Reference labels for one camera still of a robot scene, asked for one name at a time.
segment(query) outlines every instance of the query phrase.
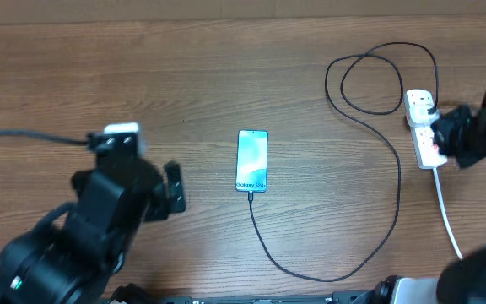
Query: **thick black cable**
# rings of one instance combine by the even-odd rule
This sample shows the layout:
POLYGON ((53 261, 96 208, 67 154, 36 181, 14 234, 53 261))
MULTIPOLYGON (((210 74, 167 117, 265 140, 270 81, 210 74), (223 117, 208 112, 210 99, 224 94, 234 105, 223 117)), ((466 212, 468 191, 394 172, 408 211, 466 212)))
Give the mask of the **thick black cable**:
POLYGON ((56 136, 48 133, 30 131, 30 130, 0 130, 0 136, 21 136, 32 139, 39 139, 45 141, 51 141, 59 144, 74 144, 85 146, 88 144, 87 140, 77 140, 71 138, 65 138, 62 136, 56 136))
POLYGON ((387 242, 387 239, 389 238, 389 236, 392 234, 393 230, 395 229, 395 225, 397 224, 397 220, 398 220, 399 210, 400 210, 400 207, 401 207, 401 159, 398 156, 398 153, 395 150, 395 148, 393 147, 393 145, 378 130, 376 130, 375 128, 373 128, 369 124, 360 121, 357 118, 351 117, 350 115, 348 115, 345 112, 341 111, 335 105, 335 103, 333 102, 331 96, 329 95, 329 88, 328 88, 328 83, 327 83, 328 82, 328 77, 329 77, 329 71, 331 70, 331 67, 332 67, 333 64, 335 64, 337 62, 341 62, 342 60, 346 60, 346 59, 349 59, 349 58, 358 58, 357 60, 354 61, 354 63, 352 63, 352 65, 344 73, 343 80, 341 81, 340 90, 341 90, 341 95, 343 96, 344 101, 346 101, 346 103, 348 103, 354 109, 356 109, 358 111, 361 111, 363 113, 366 113, 366 114, 372 114, 372 115, 387 115, 387 114, 393 113, 402 104, 402 100, 403 100, 403 96, 404 96, 404 87, 403 87, 403 84, 402 84, 401 74, 400 74, 397 66, 393 62, 391 62, 390 60, 388 60, 388 59, 386 59, 384 57, 378 56, 378 55, 370 54, 372 51, 374 51, 377 48, 380 48, 380 47, 383 47, 383 46, 389 46, 389 45, 409 45, 409 46, 417 46, 417 47, 423 48, 430 55, 430 58, 432 59, 432 62, 433 62, 434 68, 435 68, 436 98, 435 98, 435 105, 433 106, 433 108, 431 108, 429 110, 429 113, 434 113, 436 111, 437 107, 438 107, 438 85, 439 85, 439 81, 438 81, 438 66, 436 64, 436 60, 435 60, 434 55, 429 51, 429 49, 427 49, 426 47, 421 46, 421 45, 419 45, 417 43, 412 43, 412 42, 389 42, 389 43, 381 44, 379 46, 375 46, 375 47, 371 48, 370 50, 368 50, 365 54, 351 55, 351 56, 346 56, 346 57, 341 57, 341 58, 335 59, 333 62, 331 62, 329 64, 329 66, 327 66, 326 77, 325 77, 325 81, 324 81, 324 86, 325 86, 327 101, 329 101, 329 103, 331 104, 331 106, 333 107, 333 109, 335 109, 337 112, 339 112, 344 117, 346 117, 346 118, 348 118, 348 119, 350 119, 350 120, 352 120, 354 122, 357 122, 357 123, 359 123, 359 124, 367 127, 372 132, 376 133, 387 144, 387 146, 391 149, 391 152, 393 153, 393 155, 395 155, 395 159, 397 160, 397 169, 398 169, 398 173, 397 173, 397 203, 396 203, 396 208, 395 208, 395 216, 393 218, 393 222, 391 223, 391 228, 386 233, 386 236, 380 242, 380 244, 376 247, 376 249, 373 252, 371 252, 370 255, 365 260, 363 260, 363 262, 361 262, 354 270, 352 270, 348 274, 345 274, 343 276, 340 276, 340 277, 334 278, 334 279, 319 279, 319 278, 310 277, 308 275, 296 274, 295 272, 290 271, 290 270, 286 269, 285 267, 281 266, 279 263, 277 263, 277 261, 275 261, 275 259, 271 256, 271 254, 267 250, 266 243, 263 241, 262 236, 260 235, 260 231, 258 230, 257 223, 256 223, 256 221, 254 219, 254 213, 252 212, 252 202, 253 202, 254 197, 253 197, 252 193, 249 193, 249 198, 248 198, 248 200, 249 200, 249 210, 251 211, 252 224, 254 225, 254 229, 256 231, 256 235, 258 236, 258 239, 260 240, 260 243, 262 244, 263 250, 266 253, 266 255, 269 258, 269 260, 275 266, 277 266, 278 269, 282 270, 286 274, 290 274, 290 275, 292 275, 292 276, 294 276, 296 278, 300 278, 300 279, 304 279, 304 280, 313 280, 313 281, 316 281, 316 282, 337 282, 337 281, 340 281, 340 280, 344 280, 344 279, 352 276, 353 274, 355 274, 356 272, 358 272, 358 270, 360 270, 363 266, 365 266, 365 264, 372 257, 374 257, 375 254, 384 246, 384 244, 387 242), (386 61, 389 64, 391 64, 391 66, 395 69, 395 72, 397 73, 398 80, 399 80, 399 84, 401 86, 401 94, 400 94, 401 97, 399 98, 399 101, 398 101, 397 105, 393 109, 391 109, 390 111, 379 112, 379 111, 367 111, 367 110, 361 109, 361 108, 357 107, 356 105, 354 105, 352 102, 350 102, 350 100, 348 100, 348 97, 346 97, 346 95, 344 94, 344 89, 343 89, 344 80, 346 79, 346 77, 348 76, 348 73, 352 70, 352 68, 354 67, 354 65, 356 63, 360 62, 365 57, 373 57, 373 58, 378 58, 378 59, 381 59, 383 61, 386 61))

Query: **white power strip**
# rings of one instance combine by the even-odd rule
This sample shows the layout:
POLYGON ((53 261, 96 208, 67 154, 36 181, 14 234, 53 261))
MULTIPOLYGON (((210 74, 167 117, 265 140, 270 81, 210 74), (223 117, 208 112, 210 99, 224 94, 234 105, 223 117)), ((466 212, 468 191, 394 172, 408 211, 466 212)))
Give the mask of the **white power strip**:
POLYGON ((434 104, 429 91, 409 90, 406 92, 404 100, 406 118, 412 131, 413 147, 421 169, 436 168, 447 162, 447 157, 438 152, 438 146, 434 144, 433 140, 435 134, 430 128, 430 124, 440 117, 438 111, 429 114, 429 109, 434 104))

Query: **cyan phone screen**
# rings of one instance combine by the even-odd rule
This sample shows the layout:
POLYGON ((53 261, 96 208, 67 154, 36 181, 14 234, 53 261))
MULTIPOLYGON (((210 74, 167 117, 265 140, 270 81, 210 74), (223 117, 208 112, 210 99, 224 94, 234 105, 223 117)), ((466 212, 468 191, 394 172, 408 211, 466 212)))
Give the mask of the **cyan phone screen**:
POLYGON ((240 131, 237 144, 236 190, 266 191, 267 137, 267 131, 240 131))

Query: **white cord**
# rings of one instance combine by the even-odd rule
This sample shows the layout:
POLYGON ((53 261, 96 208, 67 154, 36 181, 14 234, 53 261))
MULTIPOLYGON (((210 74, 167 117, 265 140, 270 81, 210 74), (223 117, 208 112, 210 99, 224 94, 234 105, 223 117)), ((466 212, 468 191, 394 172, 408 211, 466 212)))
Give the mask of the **white cord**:
POLYGON ((435 175, 436 192, 438 193, 438 202, 440 202, 440 211, 442 212, 442 219, 444 219, 445 229, 447 230, 447 234, 451 239, 451 245, 453 245, 453 249, 455 249, 456 255, 459 257, 459 259, 462 259, 461 251, 459 250, 459 246, 456 245, 453 231, 451 231, 451 227, 449 226, 449 220, 447 220, 446 207, 444 206, 444 199, 442 198, 442 188, 440 187, 440 179, 438 178, 438 169, 434 167, 432 168, 432 172, 435 175))

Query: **brown tabletop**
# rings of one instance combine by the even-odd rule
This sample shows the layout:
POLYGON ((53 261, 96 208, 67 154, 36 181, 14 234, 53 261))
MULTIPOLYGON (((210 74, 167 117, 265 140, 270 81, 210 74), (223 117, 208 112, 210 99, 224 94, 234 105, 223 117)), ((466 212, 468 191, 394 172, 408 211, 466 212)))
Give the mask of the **brown tabletop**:
MULTIPOLYGON (((402 161, 397 228, 358 273, 338 283, 290 277, 264 254, 244 193, 237 193, 237 132, 268 130, 269 189, 255 215, 272 255, 321 278, 344 275, 381 241, 394 215, 397 163, 375 134, 341 117, 324 97, 337 57, 388 41, 427 46, 440 66, 440 107, 478 106, 486 87, 486 16, 275 19, 0 26, 0 128, 82 138, 112 122, 139 121, 161 166, 178 160, 185 214, 144 225, 107 293, 129 282, 155 294, 327 294, 372 288, 390 274, 436 276, 456 258, 430 171, 417 166, 404 106, 390 116, 355 112, 332 70, 333 99, 384 133, 402 161)), ((435 90, 427 54, 378 52, 405 90, 435 90)), ((384 62, 365 59, 345 91, 366 109, 398 102, 384 62)), ((0 251, 47 211, 75 198, 69 178, 92 168, 83 149, 0 138, 0 251)), ((440 168, 451 228, 462 252, 486 236, 486 160, 440 168)))

